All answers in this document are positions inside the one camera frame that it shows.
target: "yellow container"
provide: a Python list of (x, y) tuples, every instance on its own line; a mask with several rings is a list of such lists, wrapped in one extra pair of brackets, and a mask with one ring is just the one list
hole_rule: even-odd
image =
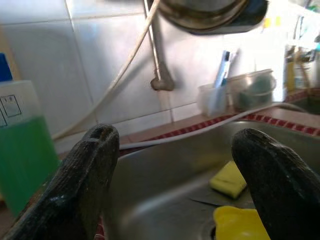
[(213, 218), (216, 240), (270, 240), (255, 209), (218, 207)]

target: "sink drain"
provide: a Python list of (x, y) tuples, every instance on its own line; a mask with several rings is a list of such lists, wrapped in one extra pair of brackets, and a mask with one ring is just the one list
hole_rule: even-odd
[(216, 240), (216, 224), (212, 218), (203, 224), (199, 240)]

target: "white hose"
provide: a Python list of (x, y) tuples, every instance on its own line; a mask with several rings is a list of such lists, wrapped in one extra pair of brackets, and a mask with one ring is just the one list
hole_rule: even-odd
[(94, 113), (94, 111), (97, 109), (97, 107), (99, 107), (99, 105), (106, 99), (106, 97), (117, 88), (117, 84), (120, 81), (120, 79), (123, 77), (123, 75), (126, 73), (129, 65), (131, 64), (131, 62), (133, 61), (133, 59), (135, 58), (142, 42), (145, 39), (145, 36), (149, 30), (150, 24), (152, 23), (152, 20), (154, 19), (157, 9), (159, 7), (159, 3), (161, 0), (154, 0), (153, 4), (150, 8), (150, 11), (148, 13), (148, 16), (145, 20), (145, 24), (144, 24), (144, 29), (143, 32), (141, 33), (141, 35), (138, 37), (136, 45), (134, 47), (134, 49), (132, 50), (131, 54), (128, 56), (126, 62), (123, 64), (123, 66), (121, 67), (118, 75), (115, 77), (115, 79), (111, 82), (110, 86), (105, 90), (104, 94), (102, 95), (102, 97), (100, 98), (99, 101), (97, 101), (95, 104), (93, 104), (93, 106), (91, 107), (91, 109), (78, 121), (72, 123), (71, 125), (67, 126), (65, 129), (59, 131), (58, 133), (54, 134), (52, 136), (53, 140), (57, 140), (61, 137), (63, 137), (65, 134), (67, 134), (68, 132), (70, 132), (72, 129), (74, 129), (75, 127), (77, 127), (79, 124), (81, 124), (85, 119), (87, 119), (87, 117), (89, 117), (92, 113)]
[(212, 129), (218, 128), (222, 125), (228, 124), (232, 121), (238, 120), (242, 117), (245, 117), (249, 114), (253, 114), (271, 107), (276, 107), (276, 106), (281, 106), (283, 104), (283, 102), (277, 102), (277, 103), (273, 103), (271, 105), (265, 106), (265, 107), (261, 107), (258, 109), (253, 109), (253, 110), (248, 110), (242, 113), (239, 113), (235, 116), (232, 116), (226, 120), (223, 120), (221, 122), (218, 122), (214, 125), (211, 126), (207, 126), (205, 128), (196, 130), (196, 131), (192, 131), (192, 132), (188, 132), (185, 134), (181, 134), (178, 136), (172, 136), (172, 137), (167, 137), (167, 138), (162, 138), (162, 139), (158, 139), (158, 140), (151, 140), (151, 141), (141, 141), (141, 142), (135, 142), (135, 143), (129, 143), (129, 144), (122, 144), (120, 145), (120, 150), (124, 150), (124, 149), (133, 149), (133, 148), (141, 148), (141, 147), (149, 147), (149, 146), (153, 146), (153, 145), (158, 145), (158, 144), (164, 144), (164, 143), (170, 143), (173, 141), (177, 141), (177, 140), (181, 140), (181, 139), (185, 139), (194, 135), (198, 135), (198, 134), (202, 134), (205, 133), (207, 131), (210, 131)]

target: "green liquid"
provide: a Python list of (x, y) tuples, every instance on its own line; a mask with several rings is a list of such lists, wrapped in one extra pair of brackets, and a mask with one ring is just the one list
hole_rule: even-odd
[(43, 117), (0, 128), (0, 191), (15, 216), (58, 165)]

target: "yellow sponge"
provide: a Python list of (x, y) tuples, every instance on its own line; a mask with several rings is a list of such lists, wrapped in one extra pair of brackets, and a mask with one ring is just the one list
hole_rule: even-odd
[(210, 187), (234, 199), (246, 188), (247, 183), (234, 161), (228, 162), (209, 181)]

